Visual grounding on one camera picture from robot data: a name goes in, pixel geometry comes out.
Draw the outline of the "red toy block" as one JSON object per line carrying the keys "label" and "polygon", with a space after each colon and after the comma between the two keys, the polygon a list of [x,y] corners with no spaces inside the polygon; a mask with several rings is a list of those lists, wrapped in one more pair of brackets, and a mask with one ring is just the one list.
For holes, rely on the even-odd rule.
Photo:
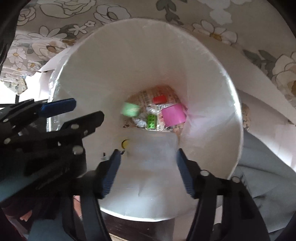
{"label": "red toy block", "polygon": [[156,96],[152,99],[153,103],[158,105],[158,104],[165,104],[167,103],[167,97],[165,95],[160,95],[160,96]]}

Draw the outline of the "green toy building brick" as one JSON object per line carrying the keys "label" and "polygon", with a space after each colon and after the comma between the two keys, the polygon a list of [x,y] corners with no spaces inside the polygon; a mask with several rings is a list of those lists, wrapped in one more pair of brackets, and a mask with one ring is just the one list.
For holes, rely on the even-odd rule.
{"label": "green toy building brick", "polygon": [[135,116],[138,116],[139,112],[140,112],[140,106],[133,104],[133,103],[125,102],[122,106],[120,113],[123,116],[133,118]]}

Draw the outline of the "floral bedspread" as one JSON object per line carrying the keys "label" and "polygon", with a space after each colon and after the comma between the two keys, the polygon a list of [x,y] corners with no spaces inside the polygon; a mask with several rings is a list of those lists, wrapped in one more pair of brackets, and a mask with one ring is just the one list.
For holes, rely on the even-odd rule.
{"label": "floral bedspread", "polygon": [[174,50],[166,30],[238,49],[295,105],[295,1],[1,1],[1,82],[21,94],[25,79],[60,52],[106,27],[136,22],[148,42]]}

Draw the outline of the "white trash bin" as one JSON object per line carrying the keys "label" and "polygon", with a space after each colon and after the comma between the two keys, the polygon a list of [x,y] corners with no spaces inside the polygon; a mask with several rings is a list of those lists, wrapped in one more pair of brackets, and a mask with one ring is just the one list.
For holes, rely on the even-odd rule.
{"label": "white trash bin", "polygon": [[62,53],[50,100],[74,98],[74,111],[50,130],[95,111],[104,122],[83,141],[88,170],[123,151],[107,214],[163,221],[196,208],[177,167],[177,151],[228,179],[241,156],[242,114],[236,89],[216,57],[195,37],[163,21],[107,24]]}

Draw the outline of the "printed snack wrapper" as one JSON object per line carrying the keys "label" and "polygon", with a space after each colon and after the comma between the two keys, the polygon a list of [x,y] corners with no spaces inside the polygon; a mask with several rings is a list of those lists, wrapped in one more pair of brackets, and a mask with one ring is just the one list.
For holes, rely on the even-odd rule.
{"label": "printed snack wrapper", "polygon": [[[166,103],[155,104],[154,98],[164,96]],[[124,128],[140,128],[143,130],[149,130],[148,115],[153,114],[157,117],[156,128],[154,131],[159,132],[172,132],[176,135],[180,135],[183,131],[184,124],[180,123],[173,126],[166,126],[161,110],[168,108],[174,104],[181,103],[175,90],[168,85],[157,85],[139,91],[134,95],[131,95],[126,100],[128,103],[138,105],[140,107],[139,115],[136,117],[124,117]]]}

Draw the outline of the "pink plastic cube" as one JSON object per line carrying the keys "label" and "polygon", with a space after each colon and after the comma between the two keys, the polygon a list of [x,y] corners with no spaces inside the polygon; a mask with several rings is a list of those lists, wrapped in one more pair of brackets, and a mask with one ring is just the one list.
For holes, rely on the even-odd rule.
{"label": "pink plastic cube", "polygon": [[183,105],[180,103],[171,105],[161,110],[165,126],[175,126],[186,121]]}

